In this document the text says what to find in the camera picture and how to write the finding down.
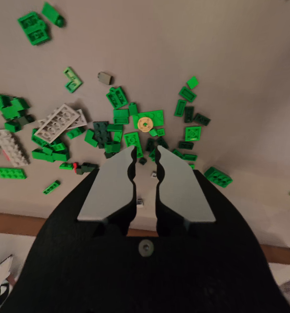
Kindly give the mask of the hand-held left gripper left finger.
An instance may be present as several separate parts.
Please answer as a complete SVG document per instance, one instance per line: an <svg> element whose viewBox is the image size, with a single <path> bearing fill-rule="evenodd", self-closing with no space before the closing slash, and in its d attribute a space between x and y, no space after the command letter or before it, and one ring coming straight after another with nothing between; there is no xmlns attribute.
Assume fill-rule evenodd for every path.
<svg viewBox="0 0 290 313"><path fill-rule="evenodd" d="M100 167L78 221L115 224L128 231L136 216L136 152L136 146L129 146Z"/></svg>

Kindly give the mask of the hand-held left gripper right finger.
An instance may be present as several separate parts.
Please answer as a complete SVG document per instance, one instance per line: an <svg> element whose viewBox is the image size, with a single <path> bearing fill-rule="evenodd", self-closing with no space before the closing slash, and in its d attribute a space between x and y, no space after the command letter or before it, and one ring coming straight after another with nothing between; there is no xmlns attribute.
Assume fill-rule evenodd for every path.
<svg viewBox="0 0 290 313"><path fill-rule="evenodd" d="M155 151L157 231L172 231L193 223L215 223L216 218L195 176L181 158L162 146Z"/></svg>

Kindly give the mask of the pile of green toy bricks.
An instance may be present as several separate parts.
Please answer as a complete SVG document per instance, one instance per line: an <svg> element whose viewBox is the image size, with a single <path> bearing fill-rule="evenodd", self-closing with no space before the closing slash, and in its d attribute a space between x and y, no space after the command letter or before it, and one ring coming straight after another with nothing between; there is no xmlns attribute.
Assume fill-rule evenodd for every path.
<svg viewBox="0 0 290 313"><path fill-rule="evenodd" d="M44 6L41 12L53 25L64 28L65 19L61 14L48 2L44 2ZM39 14L35 11L31 11L26 15L17 19L18 25L24 32L28 41L32 46L42 45L51 39L49 34L48 25ZM66 90L69 93L74 93L82 84L83 81L80 77L73 71L71 67L67 67L63 71L65 77L68 79L68 83L65 85ZM174 112L174 116L182 117L184 115L184 123L195 122L199 126L190 126L185 128L185 140L179 142L178 148L191 150L194 147L194 142L199 141L201 138L202 126L208 126L211 119L197 113L194 116L194 107L187 106L187 102L192 103L197 94L192 90L196 88L199 84L196 76L192 76L186 85L181 88L178 93L182 99L179 99ZM155 151L158 146L162 146L168 149L169 146L164 140L165 129L156 129L155 127L164 126L164 113L163 110L155 110L150 112L139 112L137 104L135 102L130 102L121 86L111 87L109 92L106 94L107 99L113 107L113 123L108 121L93 122L93 128L85 130L84 127L77 127L71 130L65 130L66 135L69 139L77 138L82 135L85 131L84 141L91 145L92 147L98 147L104 149L104 156L109 159L120 152L122 136L124 141L129 146L136 146L137 154L136 157L139 159L139 163L145 165L147 159L144 158L144 153L140 143L139 133L137 131L123 134L123 126L128 125L130 121L130 116L132 117L133 126L135 130L139 130L137 127L137 122L140 118L149 117L153 121L154 127L150 132L147 132L152 137L158 136L157 140L148 139L145 151L149 152L149 157L153 162L155 162ZM21 131L24 125L33 123L35 120L33 116L25 114L30 108L29 104L22 97L12 97L8 95L0 94L0 111L3 118L5 119L4 129L10 131L12 135L16 132ZM60 169L73 170L73 164L68 163L70 159L70 152L68 147L65 146L64 142L61 142L60 136L55 139L52 143L46 143L44 140L36 137L35 132L43 126L43 124L49 120L51 113L45 119L38 120L38 128L33 128L31 133L31 140L38 145L41 149L34 149L31 152L31 156L36 160L43 160L46 162L61 161ZM1 149L3 155L8 159L6 153ZM177 149L172 151L173 154L178 156L184 161L195 162L198 158L194 154L182 154ZM27 178L24 169L20 167L0 167L0 178L1 179L13 179L13 180L24 180ZM83 163L78 165L77 174L82 175L84 173L89 173L95 169L98 169L98 165ZM218 170L215 167L210 167L204 173L206 179L213 182L217 186L226 188L229 184L233 182L233 179Z"/></svg>

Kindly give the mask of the grey desk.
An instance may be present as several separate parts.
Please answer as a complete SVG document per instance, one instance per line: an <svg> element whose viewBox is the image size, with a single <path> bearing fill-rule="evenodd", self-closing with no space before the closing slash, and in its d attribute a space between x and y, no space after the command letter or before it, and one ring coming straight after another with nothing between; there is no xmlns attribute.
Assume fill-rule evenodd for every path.
<svg viewBox="0 0 290 313"><path fill-rule="evenodd" d="M0 94L23 97L44 119L64 103L113 122L97 74L114 77L139 112L163 110L170 150L188 106L211 119L194 143L195 167L233 182L220 190L263 244L290 246L290 1L0 1Z"/></svg>

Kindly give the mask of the tan round toy plate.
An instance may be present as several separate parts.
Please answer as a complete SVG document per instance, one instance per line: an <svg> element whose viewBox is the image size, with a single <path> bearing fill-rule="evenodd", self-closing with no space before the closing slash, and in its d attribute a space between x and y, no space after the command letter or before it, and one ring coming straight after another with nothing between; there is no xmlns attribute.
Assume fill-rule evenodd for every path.
<svg viewBox="0 0 290 313"><path fill-rule="evenodd" d="M153 121L151 118L149 117L143 117L140 118L137 122L137 127L140 131L147 133L150 132L152 130L152 128L154 127L153 125Z"/></svg>

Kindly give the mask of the large light grey toy plate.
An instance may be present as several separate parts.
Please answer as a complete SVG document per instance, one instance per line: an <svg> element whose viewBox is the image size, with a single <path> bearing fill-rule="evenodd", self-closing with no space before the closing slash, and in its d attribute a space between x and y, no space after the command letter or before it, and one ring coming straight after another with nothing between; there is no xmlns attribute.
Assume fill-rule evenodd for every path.
<svg viewBox="0 0 290 313"><path fill-rule="evenodd" d="M56 110L49 120L47 120L42 127L36 132L35 136L44 140L46 143L52 143L57 139L77 118L79 113L63 104Z"/></svg>

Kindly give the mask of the small grey toy brick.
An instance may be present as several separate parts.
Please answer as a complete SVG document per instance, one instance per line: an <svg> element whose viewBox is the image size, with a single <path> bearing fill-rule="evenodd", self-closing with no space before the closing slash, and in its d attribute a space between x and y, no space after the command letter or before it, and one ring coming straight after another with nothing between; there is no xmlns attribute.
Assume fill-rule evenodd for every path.
<svg viewBox="0 0 290 313"><path fill-rule="evenodd" d="M105 73L105 72L99 72L97 75L98 81L105 84L105 85L112 85L113 76Z"/></svg>

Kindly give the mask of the white table with wooden edge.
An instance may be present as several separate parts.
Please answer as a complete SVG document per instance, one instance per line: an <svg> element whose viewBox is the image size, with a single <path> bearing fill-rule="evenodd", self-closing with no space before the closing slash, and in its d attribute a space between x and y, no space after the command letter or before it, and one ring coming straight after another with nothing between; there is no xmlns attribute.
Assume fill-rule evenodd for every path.
<svg viewBox="0 0 290 313"><path fill-rule="evenodd" d="M180 219L173 230L156 226L156 237L132 238L124 216L104 224L78 221L78 211L57 207L46 220L0 214L1 233L44 222L1 312L41 312L34 301L43 295L41 307L53 300L59 312L290 312L248 225L243 238L217 222L188 232Z"/></svg>

